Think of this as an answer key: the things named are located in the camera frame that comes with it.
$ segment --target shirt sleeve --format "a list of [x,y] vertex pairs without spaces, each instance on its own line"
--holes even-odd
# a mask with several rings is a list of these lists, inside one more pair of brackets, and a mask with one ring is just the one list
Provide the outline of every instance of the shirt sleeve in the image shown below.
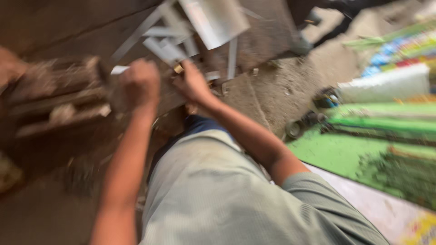
[[294,174],[282,189],[304,203],[302,212],[318,210],[355,244],[388,244],[374,225],[318,174]]

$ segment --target person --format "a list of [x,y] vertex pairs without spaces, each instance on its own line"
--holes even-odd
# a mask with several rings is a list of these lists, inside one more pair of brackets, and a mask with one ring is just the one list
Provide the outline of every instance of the person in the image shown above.
[[[174,85],[219,124],[188,116],[186,131],[154,156],[140,244],[388,244],[274,134],[213,96],[194,64],[182,66]],[[135,109],[106,172],[91,245],[137,244],[135,204],[160,77],[153,62],[137,60],[120,80]]]
[[320,46],[327,40],[337,37],[341,33],[345,33],[361,10],[382,6],[394,1],[396,0],[325,0],[321,2],[318,7],[336,9],[344,15],[344,18],[332,31],[316,41],[313,44],[313,48]]

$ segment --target small wheel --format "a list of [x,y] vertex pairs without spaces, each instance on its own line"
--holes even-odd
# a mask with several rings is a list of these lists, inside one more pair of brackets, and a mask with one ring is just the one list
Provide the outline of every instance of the small wheel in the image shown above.
[[291,137],[293,139],[298,139],[304,134],[305,128],[306,128],[306,126],[304,125],[304,123],[302,121],[289,120],[286,123],[285,131],[289,137]]

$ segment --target gray shirt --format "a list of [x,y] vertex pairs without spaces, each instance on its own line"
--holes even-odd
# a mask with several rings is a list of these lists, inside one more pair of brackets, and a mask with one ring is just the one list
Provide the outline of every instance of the gray shirt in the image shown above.
[[270,184],[223,131],[179,140],[150,179],[140,244],[387,244],[314,173]]

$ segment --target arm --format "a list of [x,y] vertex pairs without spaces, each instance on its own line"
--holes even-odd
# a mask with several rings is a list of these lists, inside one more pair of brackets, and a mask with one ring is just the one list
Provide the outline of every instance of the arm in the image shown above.
[[174,81],[182,94],[218,120],[278,185],[292,174],[309,172],[298,158],[270,131],[221,102],[210,92],[203,75],[188,60],[183,61],[185,80]]
[[120,76],[131,99],[133,114],[103,183],[91,245],[137,244],[135,203],[159,102],[156,65],[137,60]]

